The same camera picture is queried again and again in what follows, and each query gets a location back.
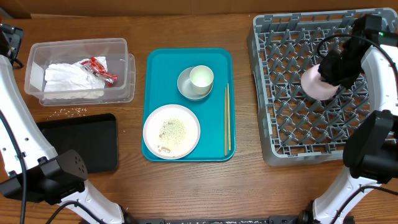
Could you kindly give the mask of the pink plastic bowl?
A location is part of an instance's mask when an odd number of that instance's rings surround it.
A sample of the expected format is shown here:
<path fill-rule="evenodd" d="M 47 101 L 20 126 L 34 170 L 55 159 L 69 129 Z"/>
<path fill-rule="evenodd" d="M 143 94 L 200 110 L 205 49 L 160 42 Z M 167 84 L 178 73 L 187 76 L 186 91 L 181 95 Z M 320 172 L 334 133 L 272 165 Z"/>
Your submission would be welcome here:
<path fill-rule="evenodd" d="M 300 81 L 302 90 L 315 100 L 328 100 L 335 95 L 339 87 L 321 81 L 319 66 L 317 64 L 303 73 Z"/>

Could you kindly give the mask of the white napkin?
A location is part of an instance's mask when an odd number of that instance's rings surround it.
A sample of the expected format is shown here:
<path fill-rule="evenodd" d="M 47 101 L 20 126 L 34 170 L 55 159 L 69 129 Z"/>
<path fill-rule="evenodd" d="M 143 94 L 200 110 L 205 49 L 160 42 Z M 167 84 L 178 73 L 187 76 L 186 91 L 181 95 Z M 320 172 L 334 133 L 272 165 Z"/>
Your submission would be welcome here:
<path fill-rule="evenodd" d="M 107 65 L 106 57 L 99 56 L 99 57 L 94 57 L 94 58 L 97 59 L 105 67 L 105 69 L 107 69 L 107 72 L 108 72 L 108 65 Z M 82 61 L 88 60 L 88 59 L 89 58 L 80 60 L 76 64 L 82 69 L 82 65 L 81 65 Z M 106 82 L 100 80 L 99 78 L 96 78 L 94 75 L 86 72 L 85 70 L 83 70 L 83 72 L 86 75 L 86 82 L 87 82 L 86 85 L 88 86 L 88 88 L 100 89 L 100 88 L 104 88 L 107 85 Z"/>
<path fill-rule="evenodd" d="M 86 75 L 76 64 L 51 64 L 45 70 L 46 85 L 43 99 L 96 99 L 104 95 L 103 88 L 91 89 L 86 85 Z"/>

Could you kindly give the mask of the red snack wrapper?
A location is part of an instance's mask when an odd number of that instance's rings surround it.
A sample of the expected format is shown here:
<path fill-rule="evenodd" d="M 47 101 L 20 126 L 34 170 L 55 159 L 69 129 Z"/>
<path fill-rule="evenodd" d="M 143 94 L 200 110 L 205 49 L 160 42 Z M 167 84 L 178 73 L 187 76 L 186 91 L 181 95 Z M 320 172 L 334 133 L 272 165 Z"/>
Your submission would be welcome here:
<path fill-rule="evenodd" d="M 83 70 L 106 82 L 108 85 L 113 85 L 118 79 L 116 75 L 107 72 L 107 69 L 94 57 L 82 61 L 81 65 Z"/>

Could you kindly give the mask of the pale green cup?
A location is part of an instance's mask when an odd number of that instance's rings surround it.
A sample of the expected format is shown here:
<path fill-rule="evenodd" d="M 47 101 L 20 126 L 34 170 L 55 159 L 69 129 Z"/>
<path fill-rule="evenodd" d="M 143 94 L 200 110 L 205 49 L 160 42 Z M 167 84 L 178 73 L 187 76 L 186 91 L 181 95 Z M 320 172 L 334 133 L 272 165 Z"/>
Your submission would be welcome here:
<path fill-rule="evenodd" d="M 198 65 L 190 72 L 190 81 L 193 91 L 198 95 L 205 95 L 213 84 L 214 73 L 211 68 L 205 65 Z"/>

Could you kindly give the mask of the grey small saucer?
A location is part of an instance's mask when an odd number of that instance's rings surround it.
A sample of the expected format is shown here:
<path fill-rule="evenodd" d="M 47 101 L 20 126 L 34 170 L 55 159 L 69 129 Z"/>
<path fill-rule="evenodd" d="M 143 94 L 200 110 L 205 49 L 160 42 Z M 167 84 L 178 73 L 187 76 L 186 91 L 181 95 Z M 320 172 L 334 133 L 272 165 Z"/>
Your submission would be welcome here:
<path fill-rule="evenodd" d="M 213 84 L 210 85 L 210 88 L 204 95 L 199 95 L 195 93 L 193 91 L 193 85 L 190 81 L 190 72 L 192 71 L 192 69 L 193 67 L 188 67 L 181 72 L 181 74 L 178 76 L 177 88 L 181 95 L 183 95 L 188 100 L 199 101 L 206 98 L 210 94 L 213 88 Z"/>

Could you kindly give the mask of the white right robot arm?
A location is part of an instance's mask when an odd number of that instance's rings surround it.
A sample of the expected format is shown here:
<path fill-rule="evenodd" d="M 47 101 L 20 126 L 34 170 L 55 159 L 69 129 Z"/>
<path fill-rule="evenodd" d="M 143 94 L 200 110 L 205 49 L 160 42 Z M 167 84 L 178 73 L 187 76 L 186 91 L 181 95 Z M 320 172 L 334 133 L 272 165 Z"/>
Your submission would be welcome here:
<path fill-rule="evenodd" d="M 344 167 L 328 190 L 298 217 L 297 223 L 354 223 L 349 212 L 372 190 L 397 178 L 397 34 L 382 28 L 382 17 L 365 15 L 346 34 L 343 51 L 329 51 L 303 73 L 301 86 L 316 100 L 328 100 L 339 86 L 349 88 L 359 74 L 368 84 L 369 116 L 348 138 Z"/>

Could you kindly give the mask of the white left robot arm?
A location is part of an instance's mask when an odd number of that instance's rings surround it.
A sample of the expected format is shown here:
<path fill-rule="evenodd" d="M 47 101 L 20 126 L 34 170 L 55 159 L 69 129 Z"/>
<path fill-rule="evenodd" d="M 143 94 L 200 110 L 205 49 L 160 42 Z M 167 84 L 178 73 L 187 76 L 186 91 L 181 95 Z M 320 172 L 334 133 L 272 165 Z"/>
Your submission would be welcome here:
<path fill-rule="evenodd" d="M 1 25 L 1 155 L 9 176 L 1 183 L 2 195 L 21 201 L 21 223 L 26 203 L 43 201 L 58 205 L 58 212 L 68 208 L 88 223 L 134 223 L 91 184 L 76 151 L 57 154 L 37 127 L 14 77 L 23 35 L 20 28 Z"/>

